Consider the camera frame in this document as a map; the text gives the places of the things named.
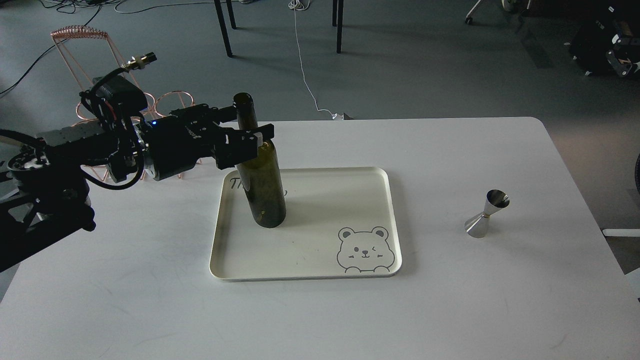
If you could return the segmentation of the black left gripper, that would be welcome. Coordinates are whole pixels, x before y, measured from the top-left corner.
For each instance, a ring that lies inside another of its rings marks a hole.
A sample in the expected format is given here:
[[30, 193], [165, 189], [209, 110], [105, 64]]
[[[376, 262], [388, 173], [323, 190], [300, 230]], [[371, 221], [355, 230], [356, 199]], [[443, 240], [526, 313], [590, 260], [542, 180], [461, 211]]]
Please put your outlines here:
[[[145, 169], [159, 182], [194, 168], [202, 157], [210, 157], [213, 130], [222, 123], [237, 121], [234, 105], [210, 107], [207, 104], [170, 111], [168, 116], [143, 120], [137, 125], [144, 143]], [[271, 123], [255, 129], [221, 127], [215, 135], [215, 165], [219, 170], [258, 157], [258, 148], [275, 136]]]

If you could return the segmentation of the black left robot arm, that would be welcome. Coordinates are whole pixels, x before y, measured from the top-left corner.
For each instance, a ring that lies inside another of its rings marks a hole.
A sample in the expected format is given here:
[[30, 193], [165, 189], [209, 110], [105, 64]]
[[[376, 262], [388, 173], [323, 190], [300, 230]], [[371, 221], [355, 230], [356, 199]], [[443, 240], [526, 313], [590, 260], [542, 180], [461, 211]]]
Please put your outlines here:
[[214, 159], [224, 170], [257, 158], [263, 142], [274, 138], [272, 124], [224, 126], [249, 109], [243, 94], [227, 107], [192, 105], [147, 121], [146, 95], [123, 74], [156, 60], [152, 52], [135, 56], [80, 92], [94, 121], [35, 137], [1, 130], [3, 140], [22, 148], [1, 173], [2, 182], [12, 181], [17, 189], [1, 201], [2, 271], [78, 230], [96, 228], [89, 183], [123, 191], [145, 172], [159, 182], [191, 170], [201, 158]]

